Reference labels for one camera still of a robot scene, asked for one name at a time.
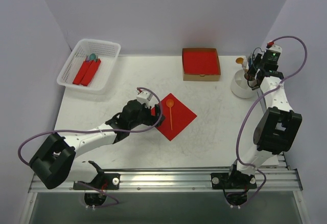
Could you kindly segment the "orange plastic spoon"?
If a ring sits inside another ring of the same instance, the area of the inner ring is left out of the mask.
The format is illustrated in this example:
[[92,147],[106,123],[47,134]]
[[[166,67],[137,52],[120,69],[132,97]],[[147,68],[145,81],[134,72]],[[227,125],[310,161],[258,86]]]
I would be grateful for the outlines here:
[[166,101],[166,106],[169,108],[170,128],[171,128],[171,130],[173,130],[172,107],[174,106],[174,101],[172,99],[168,99]]

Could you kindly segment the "red paper napkin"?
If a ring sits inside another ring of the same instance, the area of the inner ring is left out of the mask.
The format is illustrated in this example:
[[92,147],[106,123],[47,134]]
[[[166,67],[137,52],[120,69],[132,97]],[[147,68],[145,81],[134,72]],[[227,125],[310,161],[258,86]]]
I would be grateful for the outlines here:
[[[172,99],[174,106],[172,107],[172,120],[173,130],[170,128],[170,115],[169,108],[166,106],[166,101]],[[157,130],[161,132],[169,141],[172,141],[177,137],[189,124],[197,118],[197,115],[179,101],[172,93],[169,93],[166,97],[161,100],[163,115],[165,120]]]

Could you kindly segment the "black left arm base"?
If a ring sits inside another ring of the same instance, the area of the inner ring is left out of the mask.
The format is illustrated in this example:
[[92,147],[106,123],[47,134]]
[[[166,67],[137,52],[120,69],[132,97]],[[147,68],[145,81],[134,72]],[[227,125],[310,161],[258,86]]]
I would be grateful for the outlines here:
[[118,190],[120,187],[118,173],[98,174],[90,183],[74,182],[74,190],[94,190],[95,193],[85,192],[83,200],[87,207],[97,209],[118,205],[120,202],[116,197],[109,195],[107,190]]

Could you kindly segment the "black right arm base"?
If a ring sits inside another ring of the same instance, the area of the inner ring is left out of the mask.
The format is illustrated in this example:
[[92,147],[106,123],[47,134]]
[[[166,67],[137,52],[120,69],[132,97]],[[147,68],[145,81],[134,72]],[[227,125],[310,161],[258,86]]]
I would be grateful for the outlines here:
[[232,207],[240,208],[248,199],[248,191],[257,188],[253,175],[239,173],[211,173],[212,189],[222,190]]

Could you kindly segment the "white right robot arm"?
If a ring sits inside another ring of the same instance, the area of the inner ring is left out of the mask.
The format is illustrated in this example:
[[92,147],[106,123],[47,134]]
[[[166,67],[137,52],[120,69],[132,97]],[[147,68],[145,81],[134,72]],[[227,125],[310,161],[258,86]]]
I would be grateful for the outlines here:
[[244,77],[252,90],[260,90],[266,110],[254,130],[253,146],[235,160],[226,176],[233,188],[249,183],[255,170],[271,157],[289,151],[301,125],[302,116],[290,106],[284,75],[277,70],[281,53],[280,46],[269,43],[263,54],[248,59]]

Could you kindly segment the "red napkin stack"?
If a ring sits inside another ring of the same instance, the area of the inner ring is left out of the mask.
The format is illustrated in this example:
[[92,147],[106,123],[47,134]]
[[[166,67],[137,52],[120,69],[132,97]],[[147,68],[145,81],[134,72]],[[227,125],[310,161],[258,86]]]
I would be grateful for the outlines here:
[[189,75],[220,74],[216,52],[184,52],[182,62],[184,72]]

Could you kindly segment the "red rolled napkin left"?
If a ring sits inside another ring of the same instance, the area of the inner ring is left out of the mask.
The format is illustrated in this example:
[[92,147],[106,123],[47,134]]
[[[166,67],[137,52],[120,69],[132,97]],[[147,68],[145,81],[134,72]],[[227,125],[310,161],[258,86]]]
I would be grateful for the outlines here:
[[84,61],[80,67],[80,69],[78,70],[74,80],[73,80],[73,84],[75,85],[80,85],[82,79],[84,78],[87,70],[89,69],[89,67],[91,66],[91,64],[93,63],[93,61]]

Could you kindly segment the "silver metal fork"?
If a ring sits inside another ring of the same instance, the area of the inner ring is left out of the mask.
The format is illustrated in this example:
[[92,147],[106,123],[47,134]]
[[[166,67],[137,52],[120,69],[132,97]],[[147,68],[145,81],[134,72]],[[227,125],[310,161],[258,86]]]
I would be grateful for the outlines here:
[[243,69],[249,69],[251,67],[251,63],[252,63],[252,57],[248,56],[246,58],[243,59],[242,62],[242,68]]

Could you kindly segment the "white utensil holder cup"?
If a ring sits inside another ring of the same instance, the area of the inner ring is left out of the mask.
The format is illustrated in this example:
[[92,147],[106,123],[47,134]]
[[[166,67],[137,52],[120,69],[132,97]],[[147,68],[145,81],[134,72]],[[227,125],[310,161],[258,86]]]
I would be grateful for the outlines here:
[[255,94],[255,91],[247,85],[243,70],[239,70],[234,74],[230,84],[230,90],[234,95],[242,99],[250,99]]

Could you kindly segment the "brown cardboard box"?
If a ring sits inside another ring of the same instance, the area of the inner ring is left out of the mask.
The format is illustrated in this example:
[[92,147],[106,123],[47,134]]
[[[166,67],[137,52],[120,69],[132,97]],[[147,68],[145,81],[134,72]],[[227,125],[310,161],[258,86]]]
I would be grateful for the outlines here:
[[220,61],[215,48],[182,49],[183,81],[219,81]]

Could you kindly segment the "white plastic basket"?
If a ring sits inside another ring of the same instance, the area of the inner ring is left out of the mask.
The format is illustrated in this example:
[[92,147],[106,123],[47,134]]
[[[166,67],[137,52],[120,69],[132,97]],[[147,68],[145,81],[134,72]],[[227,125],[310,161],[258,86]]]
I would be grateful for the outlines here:
[[121,45],[115,42],[80,40],[60,71],[57,83],[85,93],[104,93],[120,50]]

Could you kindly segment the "teal spoon in basket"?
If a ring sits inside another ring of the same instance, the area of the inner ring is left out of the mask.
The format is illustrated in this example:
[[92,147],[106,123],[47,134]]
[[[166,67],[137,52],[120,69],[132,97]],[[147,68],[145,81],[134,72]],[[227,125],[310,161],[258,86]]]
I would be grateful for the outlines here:
[[99,57],[97,54],[95,53],[92,53],[88,56],[88,61],[94,61],[94,62],[97,62],[99,60]]

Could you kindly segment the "aluminium rail frame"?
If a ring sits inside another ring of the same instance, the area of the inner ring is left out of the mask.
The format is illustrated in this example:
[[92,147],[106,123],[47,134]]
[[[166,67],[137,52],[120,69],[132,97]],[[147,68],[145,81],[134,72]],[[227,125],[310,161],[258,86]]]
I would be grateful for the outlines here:
[[141,223],[177,222],[177,217],[190,223],[309,223],[299,175],[283,155],[256,174],[262,189],[241,209],[231,209],[222,191],[212,189],[210,174],[227,171],[236,158],[237,134],[253,103],[230,90],[241,69],[236,56],[219,60],[219,81],[183,81],[180,56],[120,56],[105,93],[65,89],[55,127],[92,129],[134,99],[137,86],[160,98],[173,94],[196,114],[176,138],[152,129],[83,155],[121,175],[114,195],[140,199],[119,205],[124,216]]

